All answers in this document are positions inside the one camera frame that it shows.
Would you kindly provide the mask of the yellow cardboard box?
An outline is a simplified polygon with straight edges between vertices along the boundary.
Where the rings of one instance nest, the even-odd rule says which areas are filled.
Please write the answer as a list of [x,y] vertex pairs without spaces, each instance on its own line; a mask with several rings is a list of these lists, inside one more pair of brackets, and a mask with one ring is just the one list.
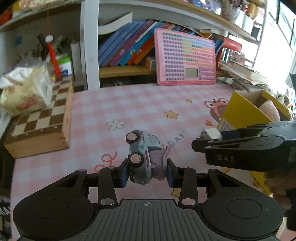
[[281,121],[291,119],[288,109],[267,91],[235,91],[229,100],[219,98],[214,101],[212,116],[218,121],[217,129],[219,131],[231,131],[250,125],[272,122],[259,109],[267,100],[271,100],[278,109]]

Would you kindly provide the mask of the stack of papers and books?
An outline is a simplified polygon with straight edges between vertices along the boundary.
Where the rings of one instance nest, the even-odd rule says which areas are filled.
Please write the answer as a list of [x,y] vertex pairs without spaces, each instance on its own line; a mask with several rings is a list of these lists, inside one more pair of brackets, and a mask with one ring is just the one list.
[[225,81],[235,90],[246,92],[252,92],[255,90],[271,91],[266,77],[239,63],[234,61],[220,62],[218,68],[229,75]]

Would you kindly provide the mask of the red white pen toy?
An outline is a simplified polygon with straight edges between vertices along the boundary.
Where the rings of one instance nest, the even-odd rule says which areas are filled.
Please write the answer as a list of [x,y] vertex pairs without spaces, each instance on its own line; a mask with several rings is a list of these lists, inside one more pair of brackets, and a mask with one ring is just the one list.
[[61,77],[61,72],[60,72],[58,62],[57,62],[55,50],[53,48],[53,36],[48,35],[45,38],[45,41],[48,44],[49,56],[51,58],[51,62],[52,62],[53,68],[54,68],[55,75],[56,75],[57,78],[60,78]]

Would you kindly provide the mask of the red book on shelf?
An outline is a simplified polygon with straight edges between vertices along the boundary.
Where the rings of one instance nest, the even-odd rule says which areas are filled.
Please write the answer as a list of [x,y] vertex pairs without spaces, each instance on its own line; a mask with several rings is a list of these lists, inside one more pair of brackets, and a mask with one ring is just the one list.
[[234,40],[231,40],[227,37],[223,38],[223,48],[228,48],[230,50],[236,51],[236,52],[241,52],[242,45]]

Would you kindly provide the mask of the white power adapter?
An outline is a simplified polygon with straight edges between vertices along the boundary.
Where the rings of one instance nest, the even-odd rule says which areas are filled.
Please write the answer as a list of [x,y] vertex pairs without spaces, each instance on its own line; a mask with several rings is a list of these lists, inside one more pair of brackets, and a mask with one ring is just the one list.
[[221,132],[219,132],[217,128],[208,128],[206,130],[203,130],[200,134],[200,137],[209,141],[211,140],[221,141],[223,139]]

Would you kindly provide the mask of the white wooden bookshelf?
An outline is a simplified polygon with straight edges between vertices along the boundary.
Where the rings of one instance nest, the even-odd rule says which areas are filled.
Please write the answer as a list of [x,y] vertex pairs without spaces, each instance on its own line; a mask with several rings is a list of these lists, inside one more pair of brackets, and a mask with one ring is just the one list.
[[37,46],[39,33],[63,35],[80,41],[82,75],[77,85],[83,85],[86,90],[99,89],[103,73],[98,65],[98,25],[127,12],[132,12],[133,18],[164,20],[195,30],[210,28],[222,36],[234,35],[257,47],[262,41],[191,1],[56,1],[24,11],[1,25],[1,73]]

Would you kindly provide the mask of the floral tissue box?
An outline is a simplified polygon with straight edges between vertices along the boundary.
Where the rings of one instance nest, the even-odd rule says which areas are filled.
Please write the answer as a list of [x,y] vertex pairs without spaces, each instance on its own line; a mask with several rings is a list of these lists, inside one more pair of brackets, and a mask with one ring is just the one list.
[[52,99],[53,81],[47,63],[28,59],[1,76],[1,106],[20,116],[46,108]]

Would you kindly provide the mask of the green white jar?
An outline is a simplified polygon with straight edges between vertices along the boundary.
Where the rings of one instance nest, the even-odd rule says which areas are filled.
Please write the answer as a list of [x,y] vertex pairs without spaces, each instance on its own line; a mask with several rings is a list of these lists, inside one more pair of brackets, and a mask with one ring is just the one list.
[[58,55],[57,62],[58,62],[62,77],[72,75],[72,59],[69,55],[67,54]]

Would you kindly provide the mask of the wooden chess board box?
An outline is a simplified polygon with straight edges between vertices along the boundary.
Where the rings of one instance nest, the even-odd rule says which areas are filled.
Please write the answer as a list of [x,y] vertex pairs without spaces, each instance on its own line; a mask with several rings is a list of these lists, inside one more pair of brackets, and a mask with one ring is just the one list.
[[56,81],[48,107],[13,120],[4,146],[15,159],[70,147],[73,76]]

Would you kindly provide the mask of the pink checkered tablecloth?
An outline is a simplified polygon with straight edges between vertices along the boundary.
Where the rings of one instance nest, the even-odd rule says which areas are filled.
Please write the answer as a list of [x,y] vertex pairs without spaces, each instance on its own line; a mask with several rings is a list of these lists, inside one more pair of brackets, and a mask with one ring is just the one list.
[[[13,238],[19,238],[16,219],[12,216],[20,201],[54,181],[78,169],[96,173],[101,168],[119,166],[127,156],[129,147],[125,135],[140,129],[155,133],[165,146],[172,146],[170,157],[177,166],[191,167],[206,172],[201,153],[195,153],[191,141],[203,129],[214,127],[217,121],[211,116],[204,101],[229,101],[233,90],[225,84],[159,86],[157,84],[126,85],[101,88],[74,94],[70,126],[70,148],[22,158],[16,161],[11,190],[11,221]],[[120,198],[174,198],[166,181],[152,180],[140,186],[128,181],[127,187],[117,189]],[[117,214],[111,219],[103,217],[95,236],[90,240],[211,240],[210,233],[194,228],[191,215],[184,216],[180,225],[188,228],[183,234],[156,221],[149,234],[148,225],[138,220],[146,229],[134,231],[132,221]]]

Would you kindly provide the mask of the row of blue books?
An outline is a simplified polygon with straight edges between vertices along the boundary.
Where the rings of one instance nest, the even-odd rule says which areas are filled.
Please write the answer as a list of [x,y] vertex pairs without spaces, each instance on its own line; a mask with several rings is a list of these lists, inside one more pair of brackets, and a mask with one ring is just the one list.
[[135,52],[139,50],[149,38],[154,39],[156,28],[174,30],[194,34],[195,32],[182,25],[171,22],[157,21],[155,19],[135,19],[107,34],[98,43],[98,64],[100,67],[114,67],[125,65]]

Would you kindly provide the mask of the pink plush pig toy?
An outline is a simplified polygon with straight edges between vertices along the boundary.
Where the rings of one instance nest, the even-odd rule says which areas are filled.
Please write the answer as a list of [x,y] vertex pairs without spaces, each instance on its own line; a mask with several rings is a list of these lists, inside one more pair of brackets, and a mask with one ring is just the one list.
[[280,121],[280,114],[278,112],[278,109],[274,106],[271,100],[267,100],[259,107],[259,109],[272,121]]

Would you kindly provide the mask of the pink keyboard learning tablet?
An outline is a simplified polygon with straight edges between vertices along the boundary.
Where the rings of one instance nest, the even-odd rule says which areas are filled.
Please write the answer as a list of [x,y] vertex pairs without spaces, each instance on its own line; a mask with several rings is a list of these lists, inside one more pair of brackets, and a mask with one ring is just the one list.
[[216,83],[215,43],[212,40],[157,28],[154,49],[160,86]]

